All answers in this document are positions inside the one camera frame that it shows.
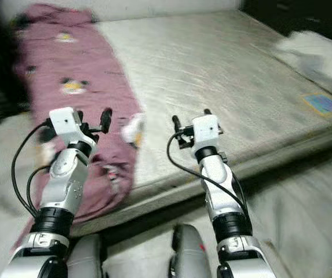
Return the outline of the yellow and blue picture book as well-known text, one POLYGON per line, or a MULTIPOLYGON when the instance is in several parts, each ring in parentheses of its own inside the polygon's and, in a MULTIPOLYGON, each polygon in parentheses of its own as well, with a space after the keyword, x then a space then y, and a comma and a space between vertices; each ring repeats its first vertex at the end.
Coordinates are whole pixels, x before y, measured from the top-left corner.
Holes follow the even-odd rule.
POLYGON ((306 94, 301 99, 320 116, 332 117, 332 97, 326 94, 306 94))

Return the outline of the white quilted mattress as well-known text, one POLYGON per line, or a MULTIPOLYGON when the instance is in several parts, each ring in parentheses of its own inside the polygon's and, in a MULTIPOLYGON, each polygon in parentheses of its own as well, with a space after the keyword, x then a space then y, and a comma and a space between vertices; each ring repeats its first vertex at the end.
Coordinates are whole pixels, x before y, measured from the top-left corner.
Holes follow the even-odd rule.
POLYGON ((301 96, 332 95, 270 54, 280 34, 240 11, 100 22, 145 113, 136 184, 102 217, 73 228, 96 233, 203 194, 166 157, 172 116, 184 125, 208 108, 224 134, 218 150, 250 177, 332 148, 332 117, 301 96))

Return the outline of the purple cartoon print blanket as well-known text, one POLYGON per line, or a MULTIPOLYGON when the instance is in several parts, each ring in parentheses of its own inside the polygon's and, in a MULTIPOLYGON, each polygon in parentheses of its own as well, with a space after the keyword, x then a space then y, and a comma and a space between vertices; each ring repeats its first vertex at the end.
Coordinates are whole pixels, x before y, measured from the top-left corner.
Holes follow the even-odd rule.
POLYGON ((35 125, 52 109, 66 107, 80 109, 84 122, 97 125, 101 113, 112 109, 110 131, 100 135, 72 222, 77 229, 115 209, 134 187, 145 115, 90 11, 33 3, 17 16, 14 28, 14 69, 26 85, 35 125))

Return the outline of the grey robot right leg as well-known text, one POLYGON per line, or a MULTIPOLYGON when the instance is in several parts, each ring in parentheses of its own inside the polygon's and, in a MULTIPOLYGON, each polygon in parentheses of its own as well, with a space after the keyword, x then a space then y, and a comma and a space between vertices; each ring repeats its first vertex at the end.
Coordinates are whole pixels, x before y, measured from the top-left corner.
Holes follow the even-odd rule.
POLYGON ((200 233, 190 224, 173 229, 173 256, 169 260, 169 278, 213 278, 200 233))

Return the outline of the white pillow with green tree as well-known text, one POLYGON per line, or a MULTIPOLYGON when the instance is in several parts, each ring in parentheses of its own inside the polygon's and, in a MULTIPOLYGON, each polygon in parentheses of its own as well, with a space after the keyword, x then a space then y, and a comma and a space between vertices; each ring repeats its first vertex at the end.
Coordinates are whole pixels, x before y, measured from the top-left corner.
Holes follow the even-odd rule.
POLYGON ((332 93, 332 40, 310 30, 293 31, 275 42, 274 58, 332 93))

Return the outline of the black tufted headboard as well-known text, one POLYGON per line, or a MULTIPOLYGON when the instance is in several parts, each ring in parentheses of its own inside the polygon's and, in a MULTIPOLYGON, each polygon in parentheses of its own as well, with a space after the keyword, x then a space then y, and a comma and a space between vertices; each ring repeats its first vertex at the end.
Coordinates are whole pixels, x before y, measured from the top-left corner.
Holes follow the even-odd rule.
POLYGON ((312 30, 332 39, 332 0, 242 0, 240 10, 282 35, 312 30))

